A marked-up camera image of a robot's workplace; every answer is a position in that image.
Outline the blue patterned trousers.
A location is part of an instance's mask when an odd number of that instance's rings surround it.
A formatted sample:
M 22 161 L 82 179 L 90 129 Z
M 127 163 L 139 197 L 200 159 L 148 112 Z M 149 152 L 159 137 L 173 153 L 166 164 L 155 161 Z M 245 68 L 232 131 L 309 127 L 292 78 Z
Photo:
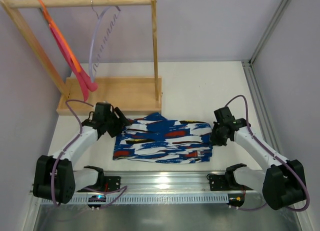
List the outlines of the blue patterned trousers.
M 167 119 L 155 112 L 130 123 L 116 136 L 114 161 L 194 164 L 208 162 L 213 155 L 207 122 Z

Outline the lilac plastic hanger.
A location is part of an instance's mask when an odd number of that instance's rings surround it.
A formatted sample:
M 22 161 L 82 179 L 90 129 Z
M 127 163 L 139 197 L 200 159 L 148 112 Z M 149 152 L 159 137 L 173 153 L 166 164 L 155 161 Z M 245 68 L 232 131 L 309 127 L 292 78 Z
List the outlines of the lilac plastic hanger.
M 100 13 L 98 13 L 94 8 L 94 1 L 95 0 L 90 0 L 90 7 L 95 13 L 97 21 L 91 36 L 88 56 L 88 74 L 92 83 L 96 79 L 97 70 L 103 59 L 104 51 L 122 12 L 118 5 L 113 5 L 105 7 Z M 104 16 L 108 13 L 108 11 L 111 11 L 110 19 L 108 24 L 104 27 L 102 33 L 101 26 L 104 21 Z

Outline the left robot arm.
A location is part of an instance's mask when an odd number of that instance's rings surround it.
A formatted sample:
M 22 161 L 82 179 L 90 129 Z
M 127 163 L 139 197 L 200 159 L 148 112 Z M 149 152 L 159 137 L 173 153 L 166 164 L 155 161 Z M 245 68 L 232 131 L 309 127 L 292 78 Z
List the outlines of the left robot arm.
M 102 191 L 104 170 L 87 165 L 79 171 L 74 165 L 104 134 L 114 138 L 132 123 L 118 107 L 98 102 L 88 118 L 79 121 L 79 131 L 52 155 L 41 155 L 35 167 L 32 194 L 50 200 L 55 206 L 67 204 L 78 191 Z

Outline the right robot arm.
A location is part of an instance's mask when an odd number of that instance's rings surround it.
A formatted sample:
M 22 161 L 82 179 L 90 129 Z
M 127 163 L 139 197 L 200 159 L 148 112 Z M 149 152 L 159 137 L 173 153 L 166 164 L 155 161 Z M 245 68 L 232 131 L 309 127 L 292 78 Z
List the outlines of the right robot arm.
M 215 189 L 249 188 L 260 193 L 273 210 L 307 200 L 304 167 L 298 160 L 289 160 L 256 136 L 244 118 L 236 119 L 229 107 L 214 111 L 216 120 L 210 141 L 213 146 L 226 146 L 235 142 L 245 149 L 259 164 L 253 170 L 244 163 L 226 168 L 224 175 L 212 181 Z

